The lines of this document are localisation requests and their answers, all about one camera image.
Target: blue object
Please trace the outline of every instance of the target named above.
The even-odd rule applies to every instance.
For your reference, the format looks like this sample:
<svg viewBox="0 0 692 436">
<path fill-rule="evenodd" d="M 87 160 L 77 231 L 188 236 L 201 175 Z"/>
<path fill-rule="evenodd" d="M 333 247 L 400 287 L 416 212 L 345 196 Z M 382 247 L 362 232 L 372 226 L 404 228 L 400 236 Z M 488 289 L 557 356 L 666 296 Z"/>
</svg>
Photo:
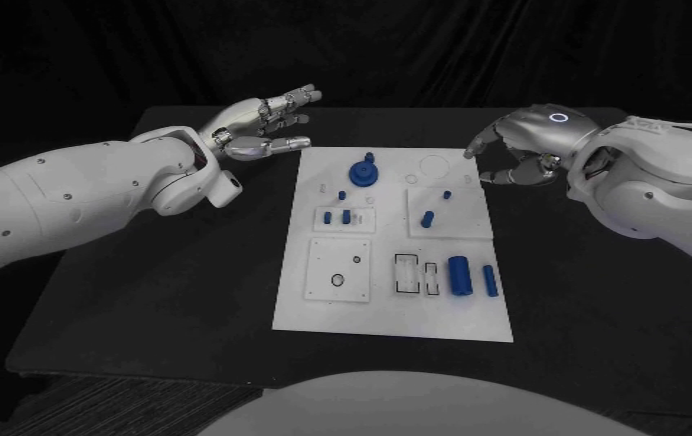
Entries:
<svg viewBox="0 0 692 436">
<path fill-rule="evenodd" d="M 421 226 L 424 228 L 430 228 L 434 217 L 436 217 L 436 213 L 433 211 L 426 211 L 426 215 L 423 216 L 423 221 L 421 221 Z"/>
<path fill-rule="evenodd" d="M 495 272 L 491 265 L 483 266 L 483 277 L 486 278 L 488 295 L 492 298 L 498 297 L 498 283 L 495 282 Z"/>
<path fill-rule="evenodd" d="M 349 171 L 349 178 L 351 182 L 365 188 L 372 186 L 378 181 L 380 171 L 378 167 L 375 166 L 375 156 L 372 153 L 365 154 L 364 161 L 358 162 Z"/>
<path fill-rule="evenodd" d="M 472 272 L 469 270 L 469 260 L 465 256 L 450 258 L 450 283 L 454 296 L 473 294 Z"/>
</svg>

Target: table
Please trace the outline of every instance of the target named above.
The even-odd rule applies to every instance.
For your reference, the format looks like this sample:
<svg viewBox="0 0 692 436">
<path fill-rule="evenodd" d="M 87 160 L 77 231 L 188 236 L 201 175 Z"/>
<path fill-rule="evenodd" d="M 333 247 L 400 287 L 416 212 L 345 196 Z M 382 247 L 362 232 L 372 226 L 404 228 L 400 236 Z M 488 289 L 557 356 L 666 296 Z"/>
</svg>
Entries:
<svg viewBox="0 0 692 436">
<path fill-rule="evenodd" d="M 134 134 L 219 107 L 156 107 Z M 626 114 L 581 109 L 603 126 Z M 319 146 L 465 147 L 509 109 L 310 108 Z M 70 250 L 8 358 L 19 373 L 279 388 L 367 370 L 498 382 L 586 407 L 691 412 L 689 257 L 604 228 L 544 188 L 486 186 L 515 343 L 271 330 L 300 155 L 228 162 L 245 192 Z M 498 149 L 482 169 L 511 165 Z"/>
</svg>

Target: white board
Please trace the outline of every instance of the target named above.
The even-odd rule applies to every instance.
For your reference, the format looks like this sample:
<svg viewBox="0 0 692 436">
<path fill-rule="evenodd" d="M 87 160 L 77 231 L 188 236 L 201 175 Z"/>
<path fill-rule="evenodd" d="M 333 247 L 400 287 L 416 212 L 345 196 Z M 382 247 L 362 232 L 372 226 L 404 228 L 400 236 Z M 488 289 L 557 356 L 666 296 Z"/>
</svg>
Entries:
<svg viewBox="0 0 692 436">
<path fill-rule="evenodd" d="M 361 188 L 349 180 L 349 169 L 368 151 L 375 155 L 380 179 L 371 187 Z M 274 311 L 276 330 L 512 342 L 485 194 L 476 161 L 467 160 L 463 152 L 463 149 L 320 147 L 303 151 Z M 441 199 L 446 190 L 453 193 L 449 200 Z M 339 199 L 339 191 L 346 191 L 345 200 Z M 338 224 L 330 232 L 323 219 L 326 208 L 332 222 L 341 219 L 343 209 L 368 215 L 361 230 L 345 231 Z M 430 228 L 420 226 L 420 213 L 426 210 L 439 213 Z M 369 241 L 368 278 L 356 276 L 361 283 L 368 280 L 369 291 L 359 293 L 367 298 L 361 296 L 358 300 L 355 292 L 339 289 L 345 289 L 346 278 L 343 286 L 332 284 L 335 274 L 342 274 L 339 271 L 354 270 L 348 265 L 354 247 L 342 251 L 343 258 L 335 258 L 333 264 L 328 259 L 323 265 L 320 259 L 316 266 L 316 261 L 310 262 L 315 238 L 338 240 L 333 244 L 342 248 L 349 247 L 349 239 L 354 244 Z M 414 268 L 400 268 L 400 273 L 397 254 L 413 254 L 418 260 Z M 452 294 L 447 260 L 453 256 L 469 259 L 473 294 L 467 296 Z M 498 297 L 486 293 L 485 265 L 495 270 Z M 407 287 L 414 287 L 411 278 L 418 278 L 417 293 L 397 292 L 398 277 Z M 315 296 L 307 294 L 309 285 L 316 287 L 316 284 L 322 285 L 320 299 L 307 299 Z"/>
</svg>

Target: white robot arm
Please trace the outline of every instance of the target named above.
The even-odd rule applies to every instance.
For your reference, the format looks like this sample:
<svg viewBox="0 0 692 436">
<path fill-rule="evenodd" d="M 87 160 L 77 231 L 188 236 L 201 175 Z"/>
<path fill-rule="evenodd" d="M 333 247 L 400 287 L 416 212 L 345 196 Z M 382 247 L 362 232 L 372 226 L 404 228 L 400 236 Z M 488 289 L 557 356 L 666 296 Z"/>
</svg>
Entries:
<svg viewBox="0 0 692 436">
<path fill-rule="evenodd" d="M 692 124 L 630 116 L 602 131 L 574 109 L 534 105 L 486 128 L 466 157 L 503 141 L 519 165 L 485 172 L 485 182 L 547 184 L 567 169 L 568 197 L 613 231 L 661 238 L 692 255 L 691 130 Z"/>
<path fill-rule="evenodd" d="M 225 157 L 248 161 L 310 146 L 306 137 L 263 136 L 307 122 L 293 111 L 319 101 L 313 85 L 228 107 L 205 127 L 157 129 L 132 141 L 49 151 L 0 168 L 0 267 L 72 248 L 155 209 L 182 213 L 207 197 L 224 207 L 243 191 Z"/>
</svg>

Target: black curtain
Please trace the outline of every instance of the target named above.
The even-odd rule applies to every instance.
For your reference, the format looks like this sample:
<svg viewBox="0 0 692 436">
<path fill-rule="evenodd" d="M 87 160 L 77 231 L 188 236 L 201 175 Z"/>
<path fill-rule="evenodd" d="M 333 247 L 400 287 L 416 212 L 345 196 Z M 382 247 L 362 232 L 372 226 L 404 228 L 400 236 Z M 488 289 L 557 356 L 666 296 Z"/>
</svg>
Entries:
<svg viewBox="0 0 692 436">
<path fill-rule="evenodd" d="M 0 0 L 0 165 L 126 139 L 152 105 L 227 104 L 309 82 L 323 106 L 555 102 L 687 119 L 688 2 Z M 0 271 L 0 349 L 58 258 Z"/>
</svg>

